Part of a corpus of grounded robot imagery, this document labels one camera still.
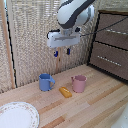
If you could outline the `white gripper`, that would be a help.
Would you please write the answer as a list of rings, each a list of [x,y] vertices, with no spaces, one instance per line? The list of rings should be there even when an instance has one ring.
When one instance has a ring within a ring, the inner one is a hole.
[[[50,48],[71,46],[78,44],[80,42],[80,33],[73,32],[69,34],[68,32],[62,33],[60,29],[51,30],[47,34],[47,46]],[[67,55],[70,55],[71,48],[67,48]],[[58,51],[55,49],[54,56],[58,56]]]

